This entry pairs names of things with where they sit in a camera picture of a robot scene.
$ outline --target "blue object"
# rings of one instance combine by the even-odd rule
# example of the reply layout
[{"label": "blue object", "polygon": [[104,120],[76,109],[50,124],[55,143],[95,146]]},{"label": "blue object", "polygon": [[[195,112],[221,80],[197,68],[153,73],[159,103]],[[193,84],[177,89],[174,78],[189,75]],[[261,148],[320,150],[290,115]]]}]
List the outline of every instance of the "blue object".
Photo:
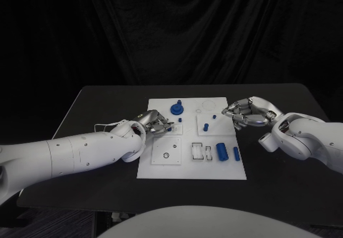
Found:
[{"label": "blue object", "polygon": [[183,113],[183,106],[180,100],[177,103],[170,107],[170,112],[173,115],[180,115]]},{"label": "blue object", "polygon": [[208,129],[209,129],[209,124],[208,124],[208,123],[205,123],[205,126],[203,126],[203,131],[208,131]]},{"label": "blue object", "polygon": [[218,143],[216,144],[216,151],[218,151],[219,160],[226,161],[229,159],[229,156],[228,156],[225,143]]},{"label": "blue object", "polygon": [[239,161],[241,158],[239,158],[238,147],[233,147],[233,152],[235,152],[235,159],[236,159],[236,161]]}]

